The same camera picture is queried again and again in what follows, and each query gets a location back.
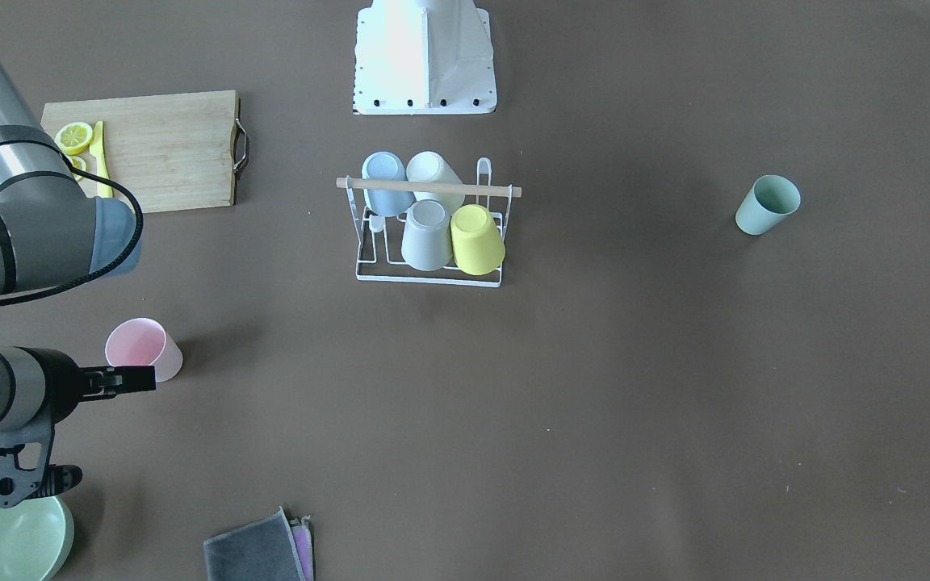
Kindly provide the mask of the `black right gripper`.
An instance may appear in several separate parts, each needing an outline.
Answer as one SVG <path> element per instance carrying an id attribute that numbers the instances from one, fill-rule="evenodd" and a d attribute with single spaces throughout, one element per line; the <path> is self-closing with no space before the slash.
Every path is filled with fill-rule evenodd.
<path id="1" fill-rule="evenodd" d="M 65 353 L 52 349 L 44 350 L 44 377 L 54 424 L 66 419 L 81 401 L 91 401 L 98 395 L 118 396 L 157 389 L 154 366 L 82 368 Z"/>

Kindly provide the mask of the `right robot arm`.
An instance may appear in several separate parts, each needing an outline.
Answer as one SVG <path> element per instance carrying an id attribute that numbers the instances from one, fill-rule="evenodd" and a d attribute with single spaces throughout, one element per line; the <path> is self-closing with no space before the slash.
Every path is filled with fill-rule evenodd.
<path id="1" fill-rule="evenodd" d="M 28 302 L 136 268 L 141 220 L 118 199 L 90 198 L 0 62 L 0 302 Z M 44 373 L 0 349 L 0 428 L 29 422 Z"/>

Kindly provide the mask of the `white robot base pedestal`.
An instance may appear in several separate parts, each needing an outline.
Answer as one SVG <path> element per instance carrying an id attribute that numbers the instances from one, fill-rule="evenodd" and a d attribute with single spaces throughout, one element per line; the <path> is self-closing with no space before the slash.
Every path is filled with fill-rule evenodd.
<path id="1" fill-rule="evenodd" d="M 472 1 L 373 1 L 357 13 L 352 113 L 496 110 L 491 18 Z"/>

